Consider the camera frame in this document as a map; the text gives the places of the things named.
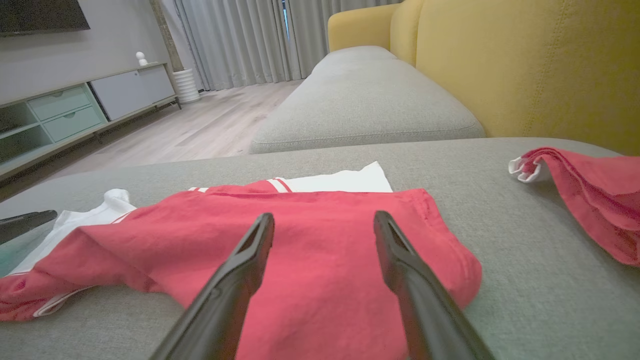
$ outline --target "sofa cushion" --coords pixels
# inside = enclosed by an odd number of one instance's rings
[[[630,0],[424,2],[417,68],[488,136],[640,155],[640,6]]]
[[[348,47],[327,54],[312,72],[322,72],[323,69],[339,69],[354,67],[366,61],[395,60],[397,57],[380,46]]]
[[[418,22],[424,0],[404,0],[391,18],[391,53],[415,66]]]
[[[265,120],[252,153],[484,136],[471,112],[411,65],[334,61],[343,51],[345,58],[372,52],[344,49],[321,61]]]
[[[112,188],[146,206],[192,186],[331,174],[378,160],[395,191],[425,188],[482,263],[483,283],[465,314],[497,359],[637,359],[640,270],[590,240],[552,183],[508,174],[509,160],[542,146],[615,155],[569,140],[486,138],[186,161],[54,179],[0,204],[0,218],[87,211]],[[92,288],[53,315],[0,323],[0,347],[7,359],[145,359],[181,312],[164,294]]]

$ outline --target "white curtain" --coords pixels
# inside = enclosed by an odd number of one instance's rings
[[[206,90],[300,79],[282,0],[176,0]]]
[[[327,22],[335,13],[402,0],[285,0],[291,61],[303,78],[329,53]]]
[[[402,0],[174,1],[203,87],[221,90],[306,78],[329,52],[331,15]]]

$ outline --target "red shirt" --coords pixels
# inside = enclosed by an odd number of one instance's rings
[[[55,295],[123,283],[187,307],[258,215],[271,212],[273,247],[237,358],[404,358],[397,299],[378,263],[376,210],[395,218],[461,307],[474,298],[480,263],[426,191],[275,193],[261,181],[180,192],[117,224],[77,228],[29,273],[0,279],[0,320],[30,320]]]

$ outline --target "red cloth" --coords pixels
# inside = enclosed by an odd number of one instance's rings
[[[589,236],[619,262],[640,266],[640,157],[592,158],[542,147],[522,156],[522,172],[532,174],[541,160]]]
[[[460,306],[479,289],[478,260],[424,190],[252,192],[267,188],[180,192],[118,224],[80,227],[29,273],[0,279],[0,320],[30,320],[48,298],[93,285],[161,291],[187,307],[267,211],[275,237],[238,359],[404,359],[399,306],[376,252],[379,209],[395,218]]]

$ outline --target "cabinet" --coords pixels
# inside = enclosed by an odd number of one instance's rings
[[[91,86],[112,121],[175,96],[161,65],[93,80]]]
[[[0,181],[174,100],[166,63],[162,63],[0,104]]]
[[[0,108],[0,174],[106,124],[86,84]]]

